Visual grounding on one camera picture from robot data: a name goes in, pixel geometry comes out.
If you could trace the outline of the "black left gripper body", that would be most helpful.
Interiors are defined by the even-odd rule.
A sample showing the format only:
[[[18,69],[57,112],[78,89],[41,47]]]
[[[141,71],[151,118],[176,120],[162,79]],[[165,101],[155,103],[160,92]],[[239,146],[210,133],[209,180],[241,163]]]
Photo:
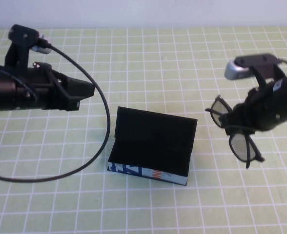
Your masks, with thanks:
[[[24,78],[35,93],[23,84],[16,85],[16,110],[79,110],[81,96],[77,93],[77,79],[53,70],[47,63],[34,63]]]

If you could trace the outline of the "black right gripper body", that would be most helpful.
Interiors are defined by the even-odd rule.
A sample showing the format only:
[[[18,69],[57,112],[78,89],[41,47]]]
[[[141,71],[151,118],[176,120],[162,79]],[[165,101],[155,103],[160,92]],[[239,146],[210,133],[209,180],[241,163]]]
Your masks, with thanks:
[[[269,131],[287,122],[287,76],[253,91],[245,99],[246,122],[257,131]]]

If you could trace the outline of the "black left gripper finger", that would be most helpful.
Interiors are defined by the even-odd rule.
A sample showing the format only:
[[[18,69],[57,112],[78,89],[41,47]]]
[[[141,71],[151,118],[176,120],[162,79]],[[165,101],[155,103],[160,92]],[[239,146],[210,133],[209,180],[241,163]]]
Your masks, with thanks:
[[[95,89],[75,89],[71,91],[71,96],[77,97],[79,100],[90,98],[94,95]]]
[[[66,83],[68,91],[94,91],[95,89],[93,83],[76,78],[66,77]]]

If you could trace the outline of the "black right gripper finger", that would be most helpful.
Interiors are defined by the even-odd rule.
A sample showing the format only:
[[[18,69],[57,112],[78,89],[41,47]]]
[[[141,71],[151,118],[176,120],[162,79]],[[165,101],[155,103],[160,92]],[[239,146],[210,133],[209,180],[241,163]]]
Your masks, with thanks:
[[[225,122],[225,133],[230,136],[236,133],[243,133],[243,134],[254,134],[256,132],[255,128],[250,126],[246,126],[240,122]]]
[[[235,105],[230,112],[222,115],[222,122],[246,122],[246,104]]]

